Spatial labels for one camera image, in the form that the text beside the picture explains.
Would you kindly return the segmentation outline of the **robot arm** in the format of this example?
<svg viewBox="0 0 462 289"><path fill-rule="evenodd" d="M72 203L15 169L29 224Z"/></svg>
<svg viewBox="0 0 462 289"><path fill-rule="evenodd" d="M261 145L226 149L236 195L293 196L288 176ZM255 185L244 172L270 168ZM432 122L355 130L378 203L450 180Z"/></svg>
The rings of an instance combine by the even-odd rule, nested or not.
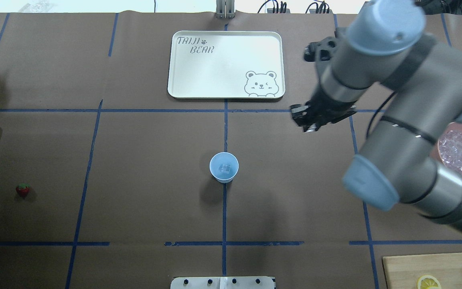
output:
<svg viewBox="0 0 462 289"><path fill-rule="evenodd" d="M414 0L371 0L335 37L306 46L318 83L310 100L290 106L304 132L356 113L374 84L393 91L386 112L354 155L345 188L390 210L415 206L428 220L462 233L462 176L430 157L452 123L462 123L462 51L425 32Z"/></svg>

